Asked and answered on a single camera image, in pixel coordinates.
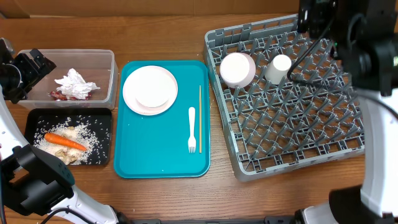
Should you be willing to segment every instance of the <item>wooden table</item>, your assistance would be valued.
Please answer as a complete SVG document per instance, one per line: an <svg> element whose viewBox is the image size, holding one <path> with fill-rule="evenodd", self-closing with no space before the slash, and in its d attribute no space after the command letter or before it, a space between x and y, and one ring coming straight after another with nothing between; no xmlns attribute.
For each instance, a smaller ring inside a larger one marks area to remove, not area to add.
<svg viewBox="0 0 398 224"><path fill-rule="evenodd" d="M207 31L260 21L281 14L240 16L97 17L0 20L0 36L16 52L22 49L110 49L119 71L133 60L201 60ZM263 218L292 215L300 208L322 203L331 189L363 181L364 157L327 162L252 182L233 175L214 94L211 106L211 167L197 179L125 180L105 167L70 167L76 184L97 201L112 205L129 218L161 220ZM21 131L28 111L9 109ZM113 110L116 120L118 104ZM116 122L113 126L113 143ZM37 223L43 217L23 217L6 209L9 223ZM54 223L68 223L59 218Z"/></svg>

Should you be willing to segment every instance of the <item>orange carrot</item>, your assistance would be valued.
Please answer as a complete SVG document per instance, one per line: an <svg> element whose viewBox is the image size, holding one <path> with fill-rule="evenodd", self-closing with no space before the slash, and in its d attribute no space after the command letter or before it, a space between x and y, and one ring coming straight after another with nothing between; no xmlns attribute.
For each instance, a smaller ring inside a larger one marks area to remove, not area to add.
<svg viewBox="0 0 398 224"><path fill-rule="evenodd" d="M87 150L86 147L82 146L81 144L78 144L77 142L74 142L74 141L64 138L62 136L59 136L58 134L47 133L44 135L44 139L48 142L51 142L54 144L59 144L61 146L72 147L72 148L79 149L82 151Z"/></svg>

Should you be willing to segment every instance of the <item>white tissue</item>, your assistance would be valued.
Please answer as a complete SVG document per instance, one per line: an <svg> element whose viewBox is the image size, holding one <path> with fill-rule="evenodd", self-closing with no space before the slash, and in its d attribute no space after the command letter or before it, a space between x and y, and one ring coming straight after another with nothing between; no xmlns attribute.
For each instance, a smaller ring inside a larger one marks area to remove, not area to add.
<svg viewBox="0 0 398 224"><path fill-rule="evenodd" d="M83 77L76 72L75 69L69 69L68 76L63 76L63 79L55 80L56 83L61 85L57 91L61 91L68 99L72 96L79 100L85 100L91 90L99 90L95 83L86 81Z"/></svg>

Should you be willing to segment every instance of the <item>wooden chopstick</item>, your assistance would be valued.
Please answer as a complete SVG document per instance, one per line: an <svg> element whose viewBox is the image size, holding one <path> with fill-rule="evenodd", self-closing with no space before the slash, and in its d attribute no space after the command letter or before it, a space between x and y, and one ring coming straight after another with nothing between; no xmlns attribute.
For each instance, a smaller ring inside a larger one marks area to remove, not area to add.
<svg viewBox="0 0 398 224"><path fill-rule="evenodd" d="M201 153L201 86L199 86L199 153Z"/></svg>

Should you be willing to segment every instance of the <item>dish rack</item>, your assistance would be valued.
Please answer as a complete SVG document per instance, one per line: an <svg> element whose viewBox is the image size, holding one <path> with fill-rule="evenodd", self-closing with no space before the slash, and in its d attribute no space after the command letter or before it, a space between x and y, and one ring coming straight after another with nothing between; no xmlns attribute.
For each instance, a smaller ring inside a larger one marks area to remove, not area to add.
<svg viewBox="0 0 398 224"><path fill-rule="evenodd" d="M205 35L205 63L216 96L234 174L249 181L364 152L359 103L351 82L321 42L294 70L293 78L322 83L328 90L264 78L279 54L294 62L312 44L296 32L297 15L211 30ZM228 88L220 63L232 52L249 54L256 76L245 88Z"/></svg>

